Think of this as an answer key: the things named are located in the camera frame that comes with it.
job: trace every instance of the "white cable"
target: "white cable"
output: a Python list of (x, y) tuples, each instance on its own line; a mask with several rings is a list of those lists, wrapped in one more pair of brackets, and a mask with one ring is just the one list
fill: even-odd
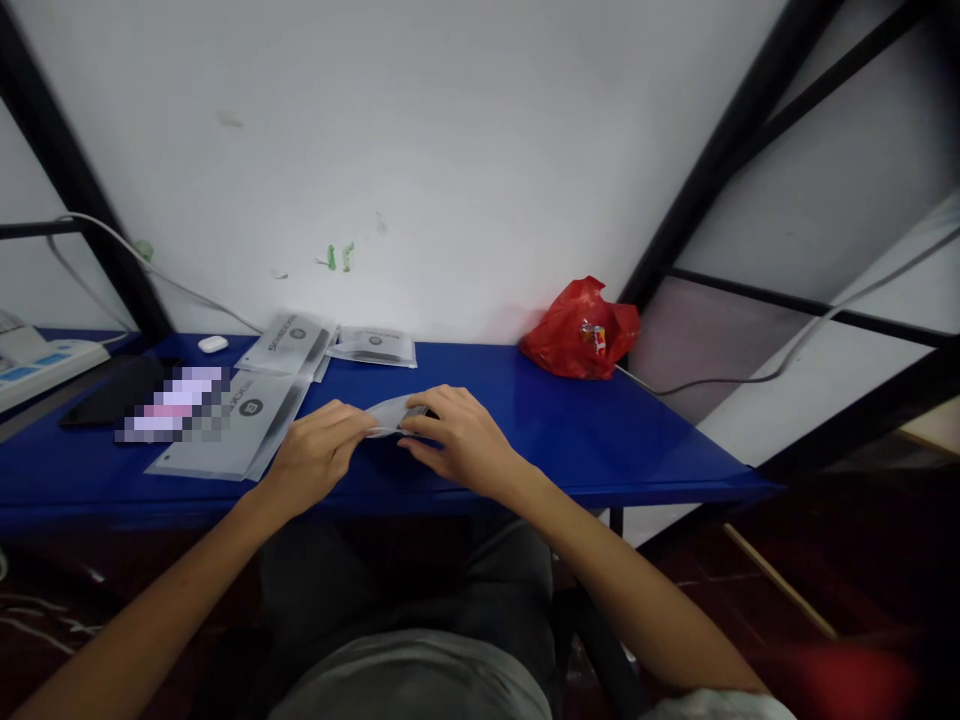
[(27, 633), (27, 634), (29, 634), (29, 635), (34, 635), (34, 636), (36, 636), (36, 637), (38, 637), (38, 638), (43, 638), (44, 640), (46, 640), (48, 643), (50, 643), (51, 645), (53, 645), (53, 646), (54, 646), (55, 648), (57, 648), (58, 650), (63, 650), (67, 655), (76, 655), (76, 654), (77, 654), (77, 651), (74, 650), (74, 649), (73, 649), (72, 647), (70, 647), (69, 645), (64, 645), (62, 642), (60, 642), (60, 641), (57, 640), (56, 638), (53, 638), (53, 637), (51, 637), (50, 635), (47, 635), (45, 632), (41, 632), (41, 631), (39, 631), (39, 630), (36, 630), (35, 628), (30, 627), (29, 625), (24, 625), (24, 624), (23, 624), (22, 622), (20, 622), (19, 620), (14, 620), (13, 618), (0, 617), (0, 622), (6, 623), (7, 625), (13, 625), (13, 627), (17, 628), (18, 630), (22, 630), (23, 632), (25, 632), (25, 633)]
[(788, 352), (787, 355), (786, 355), (786, 357), (783, 358), (783, 362), (780, 363), (779, 367), (777, 367), (777, 369), (774, 370), (774, 371), (773, 371), (772, 373), (770, 373), (769, 375), (764, 375), (763, 377), (759, 377), (759, 378), (739, 378), (739, 379), (735, 379), (735, 378), (707, 378), (707, 379), (705, 379), (705, 380), (694, 380), (693, 382), (685, 383), (685, 384), (680, 385), (680, 386), (678, 386), (678, 387), (671, 388), (670, 390), (654, 390), (654, 389), (651, 388), (649, 385), (647, 385), (646, 383), (642, 382), (638, 377), (636, 377), (636, 376), (634, 376), (634, 375), (630, 375), (630, 373), (628, 373), (626, 370), (624, 370), (623, 368), (620, 368), (619, 365), (618, 365), (617, 367), (618, 367), (622, 372), (624, 372), (624, 373), (626, 373), (627, 375), (629, 375), (630, 377), (632, 377), (634, 380), (636, 380), (638, 383), (640, 383), (643, 387), (645, 387), (647, 390), (649, 390), (650, 392), (652, 392), (654, 395), (656, 395), (656, 396), (658, 396), (658, 397), (665, 397), (665, 396), (667, 396), (667, 395), (673, 395), (674, 393), (678, 393), (678, 392), (680, 392), (681, 390), (686, 390), (687, 388), (691, 388), (691, 387), (694, 387), (694, 386), (696, 386), (696, 385), (706, 385), (706, 384), (708, 384), (708, 383), (737, 383), (737, 384), (747, 385), (747, 384), (757, 384), (757, 383), (769, 382), (770, 380), (776, 380), (778, 377), (780, 377), (781, 375), (783, 375), (783, 373), (785, 373), (785, 372), (787, 371), (787, 368), (790, 367), (790, 365), (791, 365), (791, 364), (793, 363), (793, 361), (796, 359), (797, 355), (798, 355), (798, 354), (800, 353), (800, 351), (804, 348), (804, 346), (806, 346), (811, 340), (813, 340), (814, 335), (816, 335), (818, 332), (820, 332), (820, 330), (823, 329), (823, 327), (824, 327), (830, 320), (832, 320), (837, 314), (843, 312), (843, 311), (846, 310), (848, 307), (850, 307), (851, 305), (853, 305), (855, 302), (857, 302), (858, 300), (861, 300), (861, 299), (865, 298), (865, 297), (866, 297), (867, 295), (869, 295), (870, 293), (879, 290), (880, 288), (884, 287), (885, 285), (889, 285), (889, 284), (892, 283), (894, 280), (896, 280), (898, 277), (900, 277), (901, 275), (903, 275), (903, 274), (906, 273), (907, 271), (913, 269), (914, 267), (916, 267), (917, 265), (919, 265), (920, 263), (922, 263), (924, 260), (926, 260), (928, 257), (930, 257), (931, 255), (933, 255), (935, 252), (937, 252), (937, 251), (940, 250), (941, 248), (945, 247), (946, 245), (949, 245), (951, 242), (953, 242), (954, 240), (956, 240), (958, 236), (960, 236), (960, 227), (956, 227), (956, 228), (954, 228), (953, 230), (951, 230), (949, 233), (947, 233), (947, 234), (946, 234), (944, 237), (942, 237), (940, 240), (938, 240), (937, 242), (935, 242), (933, 245), (931, 245), (930, 247), (928, 247), (926, 250), (924, 250), (922, 253), (920, 253), (919, 255), (917, 255), (915, 258), (913, 258), (913, 259), (910, 260), (909, 262), (905, 263), (904, 265), (901, 265), (899, 268), (897, 268), (896, 270), (894, 270), (892, 273), (890, 273), (890, 274), (888, 274), (888, 275), (884, 275), (882, 278), (880, 278), (879, 280), (877, 280), (875, 283), (872, 283), (872, 284), (870, 284), (870, 285), (867, 285), (867, 287), (865, 287), (863, 290), (854, 293), (853, 295), (851, 295), (850, 297), (848, 297), (846, 300), (844, 300), (842, 303), (839, 303), (839, 304), (835, 305), (834, 307), (830, 308), (830, 310), (829, 310), (827, 313), (825, 313), (822, 317), (818, 318), (815, 323), (813, 323), (809, 328), (807, 328), (807, 331), (806, 331), (803, 335), (801, 335), (801, 336), (800, 336), (800, 339), (797, 340), (796, 343), (794, 343), (794, 345), (793, 345), (792, 348), (790, 348), (790, 352)]
[(64, 213), (63, 215), (61, 215), (60, 217), (58, 217), (57, 220), (66, 220), (66, 219), (69, 219), (69, 218), (79, 218), (80, 220), (86, 220), (86, 221), (88, 221), (88, 222), (94, 223), (95, 225), (99, 225), (101, 228), (103, 228), (103, 229), (106, 230), (108, 233), (110, 233), (110, 235), (112, 235), (113, 238), (114, 238), (117, 242), (120, 243), (121, 247), (123, 247), (124, 250), (126, 250), (128, 253), (130, 253), (131, 255), (133, 255), (133, 256), (137, 259), (137, 262), (139, 262), (139, 263), (140, 263), (141, 265), (143, 265), (145, 268), (148, 268), (148, 269), (149, 269), (150, 271), (152, 271), (157, 277), (159, 277), (159, 278), (161, 278), (161, 279), (163, 279), (163, 280), (166, 280), (168, 283), (170, 283), (171, 285), (173, 285), (175, 288), (178, 288), (178, 289), (182, 290), (183, 292), (187, 293), (188, 295), (193, 296), (193, 297), (196, 298), (197, 300), (201, 300), (201, 301), (207, 303), (208, 305), (210, 305), (211, 307), (215, 307), (215, 308), (217, 308), (218, 310), (222, 310), (223, 312), (227, 313), (228, 315), (232, 315), (232, 316), (235, 317), (237, 320), (239, 320), (239, 321), (242, 322), (244, 325), (246, 325), (248, 328), (250, 328), (250, 329), (252, 329), (252, 330), (255, 330), (255, 331), (258, 332), (258, 333), (261, 333), (261, 334), (263, 333), (263, 328), (261, 328), (259, 325), (256, 325), (255, 323), (247, 320), (247, 319), (246, 319), (245, 317), (243, 317), (240, 313), (234, 312), (233, 310), (231, 310), (230, 308), (228, 308), (228, 307), (227, 307), (226, 305), (224, 305), (223, 303), (217, 302), (216, 300), (212, 300), (211, 298), (208, 298), (208, 297), (205, 296), (205, 295), (201, 295), (200, 293), (196, 292), (195, 290), (191, 290), (190, 288), (186, 287), (185, 285), (181, 285), (181, 284), (178, 283), (176, 280), (173, 280), (172, 278), (170, 278), (170, 277), (168, 277), (167, 275), (165, 275), (164, 273), (162, 273), (160, 270), (157, 270), (157, 268), (154, 267), (153, 264), (151, 264), (151, 263), (150, 263), (148, 260), (146, 260), (142, 255), (140, 255), (140, 253), (137, 252), (136, 248), (134, 248), (133, 245), (130, 244), (129, 241), (127, 241), (126, 238), (124, 238), (122, 235), (120, 235), (120, 233), (118, 233), (116, 230), (114, 230), (112, 227), (110, 227), (110, 226), (107, 225), (106, 223), (101, 222), (100, 220), (97, 220), (97, 218), (95, 218), (95, 217), (93, 217), (93, 216), (91, 216), (91, 215), (85, 215), (85, 214), (83, 214), (83, 213), (74, 213), (74, 212)]
[[(47, 615), (40, 610), (34, 610), (33, 608), (7, 608), (6, 612), (15, 612), (20, 615), (30, 615), (31, 617), (47, 617)], [(71, 633), (82, 632), (85, 635), (90, 635), (93, 637), (103, 629), (103, 625), (85, 625), (76, 618), (60, 617), (59, 615), (55, 615), (53, 617), (60, 622), (69, 625), (70, 628), (67, 630), (67, 632)]]
[(125, 337), (130, 335), (130, 333), (134, 331), (133, 328), (127, 325), (126, 321), (123, 318), (121, 318), (117, 313), (115, 313), (113, 310), (110, 309), (110, 306), (99, 295), (97, 295), (89, 285), (87, 285), (86, 281), (82, 277), (80, 277), (80, 274), (76, 270), (74, 270), (73, 267), (70, 265), (70, 263), (67, 262), (66, 258), (63, 257), (62, 254), (60, 254), (60, 248), (58, 248), (56, 242), (54, 242), (53, 235), (47, 235), (46, 237), (47, 237), (47, 247), (50, 248), (50, 252), (53, 253), (53, 256), (57, 259), (57, 262), (63, 266), (63, 269), (70, 274), (70, 277), (73, 278), (74, 282), (76, 282), (77, 285), (79, 285), (84, 289), (84, 291), (86, 291), (87, 295), (90, 296), (90, 299), (93, 300), (97, 305), (99, 305), (101, 310), (103, 310), (107, 315), (109, 315), (111, 318), (113, 318), (118, 323), (120, 323), (120, 327), (122, 327), (126, 331), (122, 335), (117, 335), (116, 337), (112, 337), (107, 340), (101, 340), (100, 344), (109, 345), (110, 343), (115, 343), (120, 340), (123, 340)]
[(38, 598), (33, 595), (20, 595), (19, 593), (0, 593), (0, 600), (23, 600), (25, 602), (36, 603), (40, 607), (45, 607), (47, 610), (53, 610), (54, 612), (66, 612), (67, 608), (63, 605), (54, 605), (52, 602), (44, 600), (43, 598)]

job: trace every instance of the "smartphone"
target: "smartphone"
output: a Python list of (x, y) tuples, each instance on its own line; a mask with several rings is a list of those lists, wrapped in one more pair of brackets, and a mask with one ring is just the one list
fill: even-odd
[(170, 377), (183, 358), (134, 357), (120, 366), (106, 385), (96, 390), (60, 418), (60, 427), (113, 427), (132, 405), (142, 404), (159, 383)]

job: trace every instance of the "white object in hands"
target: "white object in hands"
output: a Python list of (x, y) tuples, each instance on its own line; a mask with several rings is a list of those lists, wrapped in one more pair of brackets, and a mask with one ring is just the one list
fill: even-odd
[(354, 362), (408, 368), (417, 366), (413, 336), (399, 330), (342, 327), (340, 342), (327, 353), (341, 360)]
[(210, 353), (220, 352), (230, 343), (227, 341), (223, 335), (211, 335), (208, 338), (204, 338), (197, 343), (197, 347), (203, 350), (207, 355)]
[(400, 427), (400, 423), (404, 418), (414, 415), (424, 415), (427, 412), (427, 407), (425, 405), (418, 405), (415, 408), (408, 408), (407, 400), (409, 400), (410, 397), (410, 395), (401, 395), (400, 397), (390, 398), (389, 400), (384, 400), (382, 403), (377, 403), (371, 408), (367, 408), (364, 412), (373, 415), (379, 425), (379, 427), (373, 428), (378, 432), (375, 435), (368, 435), (367, 437), (387, 437), (394, 433), (413, 435), (414, 433), (403, 430)]

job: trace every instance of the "white plastic package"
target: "white plastic package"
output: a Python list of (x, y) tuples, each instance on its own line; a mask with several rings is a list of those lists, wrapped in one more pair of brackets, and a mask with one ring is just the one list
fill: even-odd
[(399, 330), (342, 327), (340, 341), (330, 347), (327, 353), (332, 357), (354, 362), (408, 368), (417, 366), (417, 350), (413, 336)]
[(206, 429), (170, 445), (145, 472), (154, 475), (259, 481), (297, 415), (312, 378), (241, 370)]
[(284, 310), (234, 367), (268, 375), (315, 376), (336, 335), (337, 323), (332, 320)]
[(407, 400), (409, 400), (410, 397), (410, 395), (401, 395), (400, 397), (390, 398), (389, 400), (384, 400), (382, 403), (377, 403), (371, 408), (367, 408), (364, 412), (373, 415), (379, 425), (379, 427), (375, 428), (379, 432), (375, 435), (368, 435), (368, 437), (387, 437), (394, 433), (413, 435), (414, 433), (402, 429), (400, 423), (405, 418), (414, 415), (425, 415), (427, 407), (425, 405), (419, 405), (415, 408), (408, 408)]

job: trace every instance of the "blue table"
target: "blue table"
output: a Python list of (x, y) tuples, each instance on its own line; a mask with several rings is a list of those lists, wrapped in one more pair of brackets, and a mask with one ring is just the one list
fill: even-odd
[[(233, 366), (255, 339), (230, 336), (228, 349), (208, 356), (197, 349), (201, 337), (172, 335), (148, 354)], [(499, 345), (418, 343), (417, 358), (416, 370), (335, 359), (300, 415), (332, 398), (365, 408), (442, 383), (461, 385), (521, 454), (587, 507), (750, 501), (773, 487), (619, 373), (607, 382), (558, 378)], [(112, 428), (57, 427), (82, 397), (0, 445), (0, 533), (211, 524), (253, 487), (145, 475), (165, 446), (118, 446)], [(489, 502), (415, 462), (394, 437), (361, 443), (349, 474), (312, 512), (471, 513)]]

